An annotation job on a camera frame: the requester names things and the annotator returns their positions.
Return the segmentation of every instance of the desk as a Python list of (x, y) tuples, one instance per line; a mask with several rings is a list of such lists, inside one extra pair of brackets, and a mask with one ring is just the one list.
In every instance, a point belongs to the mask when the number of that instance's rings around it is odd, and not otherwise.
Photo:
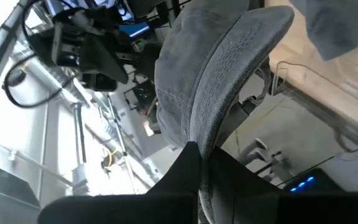
[[(279, 5), (294, 8), (288, 0), (265, 1), (266, 7)], [(295, 8), (294, 11), (290, 30), (270, 54), (272, 71), (358, 126), (358, 48), (324, 62), (307, 36), (305, 17)], [(299, 65), (279, 64), (281, 61), (306, 65), (314, 71)]]

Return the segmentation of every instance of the black cable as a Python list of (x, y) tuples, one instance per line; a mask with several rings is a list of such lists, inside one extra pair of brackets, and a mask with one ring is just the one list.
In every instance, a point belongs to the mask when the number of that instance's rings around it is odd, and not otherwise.
[(38, 106), (41, 106), (45, 103), (48, 103), (50, 100), (54, 99), (57, 95), (59, 95), (59, 93), (68, 85), (70, 84), (74, 78), (74, 77), (70, 77), (63, 85), (61, 88), (59, 88), (55, 93), (51, 94), (48, 98), (44, 99), (44, 100), (41, 100), (40, 102), (38, 103), (34, 103), (34, 104), (31, 104), (31, 105), (23, 105), (19, 102), (17, 102), (17, 100), (12, 96), (12, 93), (11, 93), (11, 90), (9, 89), (9, 77), (12, 75), (12, 71), (17, 69), (19, 66), (21, 66), (22, 64), (26, 63), (26, 61), (32, 59), (36, 57), (36, 54), (31, 54), (29, 56), (26, 56), (25, 58), (19, 60), (18, 62), (16, 62), (10, 69), (9, 71), (7, 72), (6, 76), (5, 76), (5, 79), (4, 79), (4, 91), (5, 91), (5, 94), (8, 98), (8, 100), (15, 106), (17, 107), (20, 107), (20, 108), (24, 108), (24, 109), (31, 109), (31, 108), (36, 108)]
[(273, 166), (272, 163), (268, 163), (266, 166), (260, 168), (260, 169), (259, 169), (257, 172), (255, 172), (254, 174), (259, 175), (259, 174), (261, 174), (263, 171), (265, 171), (265, 170), (271, 168), (272, 166)]

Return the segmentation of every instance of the gray fabric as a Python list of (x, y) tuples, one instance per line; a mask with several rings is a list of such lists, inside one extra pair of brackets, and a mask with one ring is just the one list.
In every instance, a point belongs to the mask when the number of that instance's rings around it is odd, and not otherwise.
[(310, 41), (323, 60), (358, 46), (358, 0), (291, 0), (305, 16)]
[(248, 10), (248, 4), (248, 0), (194, 0), (176, 19), (155, 64), (160, 102), (157, 119), (170, 143), (183, 147), (188, 142), (191, 110), (203, 67), (214, 45)]
[(233, 100), (289, 29), (287, 6), (246, 12), (238, 0), (193, 0), (175, 21), (156, 61), (157, 119), (173, 144), (198, 144), (200, 200), (214, 223), (208, 158)]

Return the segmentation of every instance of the yellow cable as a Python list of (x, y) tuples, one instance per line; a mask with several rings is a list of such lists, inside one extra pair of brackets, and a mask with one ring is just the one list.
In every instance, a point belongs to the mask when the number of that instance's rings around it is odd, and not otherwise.
[(107, 167), (112, 166), (112, 157), (113, 157), (113, 155), (115, 155), (115, 153), (117, 153), (117, 151), (118, 151), (117, 149), (114, 150), (114, 152), (110, 152), (110, 150), (108, 150), (108, 153), (109, 153), (109, 163), (108, 163)]

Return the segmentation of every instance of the wire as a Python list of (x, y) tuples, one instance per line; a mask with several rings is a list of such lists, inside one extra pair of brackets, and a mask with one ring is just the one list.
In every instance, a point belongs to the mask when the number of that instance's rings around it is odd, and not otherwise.
[(9, 88), (9, 77), (12, 75), (12, 72), (17, 69), (18, 67), (20, 67), (21, 65), (25, 64), (28, 60), (32, 59), (36, 57), (36, 54), (31, 54), (29, 56), (26, 56), (25, 58), (19, 60), (18, 62), (16, 62), (7, 72), (5, 79), (4, 79), (4, 91), (5, 94), (8, 98), (8, 100), (15, 106), (23, 108), (23, 109), (31, 109), (31, 108), (36, 108), (38, 106), (41, 106), (45, 103), (48, 103), (50, 100), (54, 99), (57, 95), (59, 95), (59, 93), (66, 87), (68, 86), (68, 84), (70, 84), (77, 76), (73, 76), (70, 77), (63, 85), (61, 88), (59, 88), (55, 93), (51, 94), (48, 98), (41, 100), (38, 103), (34, 103), (31, 105), (23, 105), (19, 102), (17, 102), (17, 100), (12, 96), (11, 90)]
[[(287, 64), (287, 65), (301, 66), (301, 67), (303, 67), (303, 68), (307, 68), (308, 70), (310, 70), (310, 71), (314, 72), (315, 74), (319, 75), (322, 79), (326, 80), (326, 81), (329, 82), (330, 84), (333, 84), (333, 85), (337, 86), (337, 84), (335, 84), (334, 82), (332, 82), (332, 81), (329, 80), (328, 78), (324, 77), (324, 76), (321, 75), (320, 73), (316, 72), (316, 71), (313, 70), (312, 68), (310, 68), (310, 67), (308, 67), (308, 66), (306, 66), (306, 65), (299, 64), (299, 63), (290, 63), (290, 62), (286, 62), (286, 61), (278, 62), (278, 63), (277, 63), (277, 67), (276, 67), (276, 73), (275, 73), (276, 75), (277, 75), (278, 67), (279, 67), (279, 65), (280, 65), (281, 63)], [(357, 100), (357, 102), (358, 102), (358, 97), (357, 97), (357, 96), (353, 95), (352, 93), (349, 93), (349, 92), (344, 91), (342, 88), (339, 88), (339, 89), (342, 90), (344, 93), (346, 93), (346, 94), (352, 96), (352, 97), (353, 97), (355, 100)]]
[(113, 161), (114, 161), (113, 156), (115, 155), (115, 153), (117, 153), (117, 151), (118, 151), (117, 149), (114, 150), (114, 152), (110, 152), (110, 150), (108, 150), (108, 153), (109, 153), (109, 163), (107, 164), (106, 167), (112, 166), (112, 163), (113, 163)]
[(271, 78), (268, 76), (261, 68), (258, 68), (255, 73), (259, 73), (262, 75), (262, 78), (264, 79), (264, 88), (262, 90), (262, 93), (255, 99), (251, 100), (255, 105), (259, 106), (265, 99), (267, 92), (270, 88)]
[[(281, 62), (278, 62), (277, 63), (277, 67), (276, 67), (276, 71), (275, 71), (275, 75), (277, 75), (278, 73), (278, 66), (281, 64), (281, 63), (285, 63), (284, 61), (281, 61)], [(263, 71), (260, 71), (263, 73), (264, 75), (264, 91), (265, 89), (268, 90), (269, 88), (269, 83), (270, 83), (270, 79), (269, 77), (267, 76), (267, 74), (265, 74)], [(283, 83), (282, 85), (286, 82), (286, 78), (282, 78), (283, 79)], [(273, 111), (275, 111), (281, 104), (283, 104), (283, 102), (287, 99), (287, 97), (285, 98), (282, 98), (276, 105), (273, 106), (272, 109), (270, 109), (267, 113), (265, 113), (264, 115), (262, 115), (260, 118), (256, 119), (255, 121), (251, 122), (247, 128), (245, 129), (242, 129), (242, 131), (239, 131), (238, 132), (238, 135), (241, 136), (249, 131), (251, 131), (255, 126), (257, 126), (258, 124), (260, 124), (264, 119), (266, 119)]]
[[(320, 73), (318, 73), (316, 70), (313, 70), (312, 68), (306, 66), (306, 65), (302, 65), (302, 64), (299, 64), (299, 63), (290, 63), (290, 62), (286, 62), (286, 61), (281, 61), (281, 62), (278, 62), (277, 63), (277, 67), (276, 67), (276, 75), (277, 75), (277, 71), (278, 71), (278, 67), (281, 63), (284, 63), (284, 64), (287, 64), (287, 65), (293, 65), (293, 66), (301, 66), (303, 68), (306, 68), (312, 72), (314, 72), (315, 74), (319, 75), (321, 78), (323, 78), (324, 80), (326, 80), (327, 82), (329, 82), (330, 84), (332, 85), (335, 85), (337, 86), (334, 82), (332, 82), (331, 80), (329, 80), (328, 78), (324, 77), (323, 75), (321, 75)], [(350, 95), (351, 97), (353, 97), (357, 102), (358, 102), (358, 97), (353, 95), (352, 93), (349, 93), (349, 92), (346, 92), (344, 91), (342, 88), (339, 88), (340, 90), (342, 90), (344, 93)], [(337, 132), (335, 130), (335, 140), (336, 142), (346, 151), (346, 152), (356, 152), (358, 151), (358, 149), (349, 149), (345, 143), (343, 142), (343, 139), (342, 139), (342, 135), (341, 133)]]

